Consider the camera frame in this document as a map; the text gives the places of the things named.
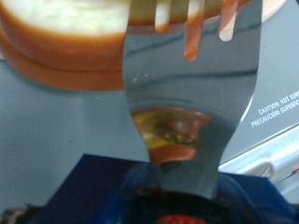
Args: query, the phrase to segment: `red tomato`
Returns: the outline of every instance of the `red tomato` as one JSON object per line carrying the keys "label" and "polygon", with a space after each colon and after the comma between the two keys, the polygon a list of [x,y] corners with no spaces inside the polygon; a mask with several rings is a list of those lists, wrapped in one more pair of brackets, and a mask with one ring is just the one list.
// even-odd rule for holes
{"label": "red tomato", "polygon": [[159,224],[208,224],[199,217],[188,217],[184,215],[168,215],[158,219]]}

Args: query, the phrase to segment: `metal spatula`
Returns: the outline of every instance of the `metal spatula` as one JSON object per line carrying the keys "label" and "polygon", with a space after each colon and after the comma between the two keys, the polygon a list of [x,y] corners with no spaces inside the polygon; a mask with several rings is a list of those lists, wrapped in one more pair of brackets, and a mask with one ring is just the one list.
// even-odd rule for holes
{"label": "metal spatula", "polygon": [[228,42],[219,35],[225,2],[222,17],[198,23],[196,60],[185,57],[190,50],[187,22],[173,33],[132,35],[129,29],[126,37],[127,102],[163,190],[212,198],[222,152],[252,99],[262,1],[250,1],[238,10],[234,36]]}

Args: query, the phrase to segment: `tomato slice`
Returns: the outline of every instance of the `tomato slice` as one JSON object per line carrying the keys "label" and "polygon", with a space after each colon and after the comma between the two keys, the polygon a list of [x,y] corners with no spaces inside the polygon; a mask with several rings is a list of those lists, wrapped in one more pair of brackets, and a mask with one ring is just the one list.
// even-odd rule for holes
{"label": "tomato slice", "polygon": [[209,224],[199,217],[188,217],[184,215],[167,215],[158,219],[159,224]]}

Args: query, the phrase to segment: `stainless steel surface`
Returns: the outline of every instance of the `stainless steel surface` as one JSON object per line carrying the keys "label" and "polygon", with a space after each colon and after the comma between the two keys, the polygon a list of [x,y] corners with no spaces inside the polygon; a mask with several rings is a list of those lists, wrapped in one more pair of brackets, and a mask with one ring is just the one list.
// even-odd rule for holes
{"label": "stainless steel surface", "polygon": [[[297,106],[251,127],[261,116],[260,108],[298,91],[298,10],[296,1],[287,1],[263,23],[254,99],[222,163],[299,123]],[[45,204],[83,153],[148,161],[130,117],[123,91],[56,90],[23,78],[0,62],[0,212],[26,203]],[[296,135],[284,136],[281,143],[296,145]],[[277,145],[283,149],[280,141]],[[298,175],[293,175],[278,186],[289,202],[299,203],[298,183]]]}
{"label": "stainless steel surface", "polygon": [[[194,133],[199,134],[200,143],[192,146],[197,151],[193,159],[152,162],[162,189],[212,197],[222,152],[249,108],[254,91],[261,20],[262,1],[257,0],[239,11],[234,38],[229,42],[219,38],[221,20],[205,25],[199,59],[195,62],[187,61],[183,54],[186,31],[126,37],[123,76],[132,114],[155,108],[179,108],[211,117],[206,127]],[[177,130],[163,125],[160,135],[164,140],[171,132],[175,137],[169,144],[188,146],[189,143],[177,140],[180,135]]]}

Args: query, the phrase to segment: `gray surface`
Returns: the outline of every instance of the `gray surface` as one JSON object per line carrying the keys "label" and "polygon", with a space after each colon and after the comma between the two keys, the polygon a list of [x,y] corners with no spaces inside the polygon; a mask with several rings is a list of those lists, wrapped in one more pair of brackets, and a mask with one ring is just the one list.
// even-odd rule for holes
{"label": "gray surface", "polygon": [[[298,107],[251,128],[258,109],[299,91],[299,6],[288,1],[263,25],[256,98],[222,161],[298,121]],[[0,63],[0,212],[44,204],[83,153],[147,161],[123,92],[60,91]]]}

